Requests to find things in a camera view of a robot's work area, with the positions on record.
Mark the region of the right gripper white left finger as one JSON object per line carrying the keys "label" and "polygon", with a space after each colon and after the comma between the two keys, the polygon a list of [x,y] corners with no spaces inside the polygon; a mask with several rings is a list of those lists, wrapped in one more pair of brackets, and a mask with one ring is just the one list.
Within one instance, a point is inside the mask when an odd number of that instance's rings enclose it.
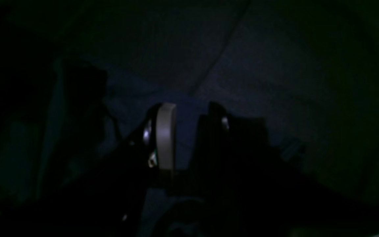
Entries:
{"label": "right gripper white left finger", "polygon": [[175,170],[175,138],[177,105],[156,105],[148,114],[143,127],[143,144],[149,149],[149,168],[161,171]]}

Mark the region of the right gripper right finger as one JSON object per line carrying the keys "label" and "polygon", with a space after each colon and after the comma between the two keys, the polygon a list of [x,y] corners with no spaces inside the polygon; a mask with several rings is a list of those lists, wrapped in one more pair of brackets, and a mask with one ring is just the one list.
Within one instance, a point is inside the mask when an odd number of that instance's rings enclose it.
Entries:
{"label": "right gripper right finger", "polygon": [[379,237],[379,207],[333,191],[283,161],[263,120],[236,117],[210,102],[200,122],[209,198],[231,192],[239,236]]}

